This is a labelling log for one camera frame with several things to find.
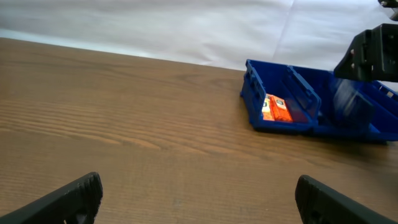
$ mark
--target white backdrop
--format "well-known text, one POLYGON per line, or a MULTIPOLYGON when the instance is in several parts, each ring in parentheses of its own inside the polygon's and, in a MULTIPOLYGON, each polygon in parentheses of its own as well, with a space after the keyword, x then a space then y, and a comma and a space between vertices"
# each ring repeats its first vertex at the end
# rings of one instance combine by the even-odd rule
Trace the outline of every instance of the white backdrop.
POLYGON ((0 0, 0 37, 240 70, 332 70, 381 23, 377 0, 0 0))

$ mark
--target brown wood grain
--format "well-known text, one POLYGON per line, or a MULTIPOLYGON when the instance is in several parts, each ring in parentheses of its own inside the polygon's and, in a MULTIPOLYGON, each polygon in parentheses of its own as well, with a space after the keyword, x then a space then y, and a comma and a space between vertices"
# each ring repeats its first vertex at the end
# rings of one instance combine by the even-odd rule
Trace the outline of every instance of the brown wood grain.
POLYGON ((0 39, 0 215, 97 171, 98 224, 301 223, 308 174, 398 221, 397 144, 257 133, 242 84, 242 71, 0 39))

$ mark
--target label on orange packet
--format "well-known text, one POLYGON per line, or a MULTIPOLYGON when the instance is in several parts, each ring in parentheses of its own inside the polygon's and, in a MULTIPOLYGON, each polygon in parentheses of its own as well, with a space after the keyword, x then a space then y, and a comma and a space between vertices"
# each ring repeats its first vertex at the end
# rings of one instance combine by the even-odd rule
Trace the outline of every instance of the label on orange packet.
POLYGON ((275 120, 293 122, 292 116, 286 107, 286 102, 282 98, 271 97, 271 110, 275 120))
POLYGON ((266 99, 264 100, 264 104, 262 105, 261 112, 262 112, 262 119, 268 121, 275 121, 271 111, 270 96, 268 94, 266 95, 266 99))

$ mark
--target blue storage tray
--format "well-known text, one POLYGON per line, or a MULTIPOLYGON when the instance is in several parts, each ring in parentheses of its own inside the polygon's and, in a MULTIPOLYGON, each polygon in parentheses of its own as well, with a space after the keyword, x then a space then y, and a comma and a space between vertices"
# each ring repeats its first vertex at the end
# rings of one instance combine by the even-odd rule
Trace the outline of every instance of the blue storage tray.
POLYGON ((256 131, 307 134, 365 141, 398 141, 398 95, 380 82, 355 82, 374 105, 368 129, 339 128, 330 122, 333 96, 328 85, 336 79, 325 70, 247 60, 241 96, 256 131), (262 118, 266 93, 283 98, 293 123, 262 118))

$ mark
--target orange packet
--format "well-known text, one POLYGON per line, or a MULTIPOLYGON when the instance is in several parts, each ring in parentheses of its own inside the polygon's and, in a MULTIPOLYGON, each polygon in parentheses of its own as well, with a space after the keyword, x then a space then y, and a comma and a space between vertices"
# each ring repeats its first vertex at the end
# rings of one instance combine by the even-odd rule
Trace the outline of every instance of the orange packet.
POLYGON ((271 96, 271 110, 277 121, 293 122, 292 116, 286 107, 286 102, 277 96, 271 96))
POLYGON ((271 110, 271 95, 266 94, 266 98, 264 100, 264 104, 262 105, 262 119, 267 120, 267 121, 275 121, 274 115, 272 115, 272 110, 271 110))

